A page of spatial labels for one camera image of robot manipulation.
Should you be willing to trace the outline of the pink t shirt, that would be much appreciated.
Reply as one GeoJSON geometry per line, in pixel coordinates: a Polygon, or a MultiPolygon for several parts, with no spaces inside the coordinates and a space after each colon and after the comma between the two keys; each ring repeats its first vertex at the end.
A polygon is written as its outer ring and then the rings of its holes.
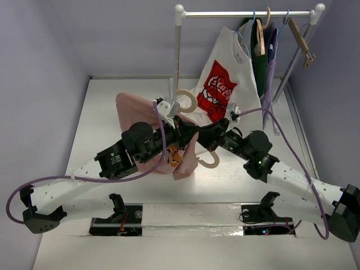
{"type": "MultiPolygon", "coordinates": [[[[119,93],[116,96],[116,109],[120,129],[123,132],[137,122],[148,123],[154,130],[160,127],[150,100],[131,93],[119,93]]],[[[189,177],[198,166],[195,154],[198,136],[198,134],[195,134],[184,150],[180,150],[174,145],[169,146],[166,149],[164,161],[154,170],[154,173],[171,174],[175,180],[189,177]]]]}

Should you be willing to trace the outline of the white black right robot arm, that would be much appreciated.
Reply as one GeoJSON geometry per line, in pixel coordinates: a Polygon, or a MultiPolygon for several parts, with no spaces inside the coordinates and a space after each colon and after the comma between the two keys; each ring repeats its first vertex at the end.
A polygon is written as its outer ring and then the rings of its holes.
{"type": "Polygon", "coordinates": [[[298,199],[272,193],[272,198],[259,206],[260,216],[267,221],[279,214],[323,224],[337,238],[355,242],[359,235],[359,188],[348,184],[340,187],[299,172],[269,153],[267,135],[254,130],[246,137],[227,130],[227,119],[201,127],[198,143],[208,151],[222,147],[246,160],[244,169],[253,179],[281,187],[298,199]]]}

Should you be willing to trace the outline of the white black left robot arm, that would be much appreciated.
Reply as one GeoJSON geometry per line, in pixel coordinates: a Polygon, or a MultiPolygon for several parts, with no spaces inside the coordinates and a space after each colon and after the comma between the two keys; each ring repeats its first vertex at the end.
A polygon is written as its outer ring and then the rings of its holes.
{"type": "Polygon", "coordinates": [[[54,230],[61,223],[83,218],[94,222],[125,224],[134,217],[120,194],[111,193],[101,199],[78,199],[78,196],[105,183],[123,183],[151,174],[167,162],[168,149],[184,150],[199,132],[199,126],[175,117],[174,124],[160,122],[154,129],[145,122],[134,123],[121,134],[114,145],[72,173],[47,177],[47,184],[29,184],[20,190],[26,206],[22,218],[33,234],[54,230]]]}

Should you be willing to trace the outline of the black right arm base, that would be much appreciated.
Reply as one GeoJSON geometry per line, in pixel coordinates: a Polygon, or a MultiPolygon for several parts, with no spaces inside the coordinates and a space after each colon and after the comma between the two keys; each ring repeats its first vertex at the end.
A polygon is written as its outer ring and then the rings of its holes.
{"type": "Polygon", "coordinates": [[[294,229],[294,222],[289,217],[279,217],[272,209],[280,194],[268,192],[260,202],[241,206],[238,216],[243,223],[245,236],[288,235],[294,229]]]}

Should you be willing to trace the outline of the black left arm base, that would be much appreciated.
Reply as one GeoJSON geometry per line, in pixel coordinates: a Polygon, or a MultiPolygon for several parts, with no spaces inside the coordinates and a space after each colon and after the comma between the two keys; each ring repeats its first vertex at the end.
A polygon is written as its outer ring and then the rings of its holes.
{"type": "Polygon", "coordinates": [[[119,194],[109,195],[113,213],[108,218],[92,218],[92,236],[142,236],[143,204],[125,204],[119,194]]]}

